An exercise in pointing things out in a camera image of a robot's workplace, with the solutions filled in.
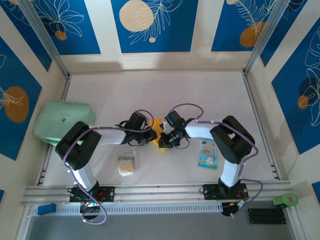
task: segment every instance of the white tabletop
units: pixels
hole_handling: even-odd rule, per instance
[[[181,103],[200,105],[204,109],[201,117],[204,121],[220,121],[233,115],[253,136],[259,149],[259,155],[247,162],[242,177],[254,180],[274,179],[240,72],[124,71],[74,75],[66,100],[90,104],[96,113],[96,126],[113,126],[128,120],[139,109],[150,111],[155,118],[164,118],[172,107]],[[195,118],[200,113],[193,106],[181,106],[176,111],[184,119]],[[221,176],[225,161],[219,153],[217,169],[198,166],[198,138],[191,139],[187,149],[173,148],[166,152],[150,143],[134,149],[136,173],[120,176],[117,170],[118,156],[127,150],[128,145],[101,145],[96,148],[89,164],[100,184],[216,182]],[[67,169],[53,151],[43,185],[72,183]]]

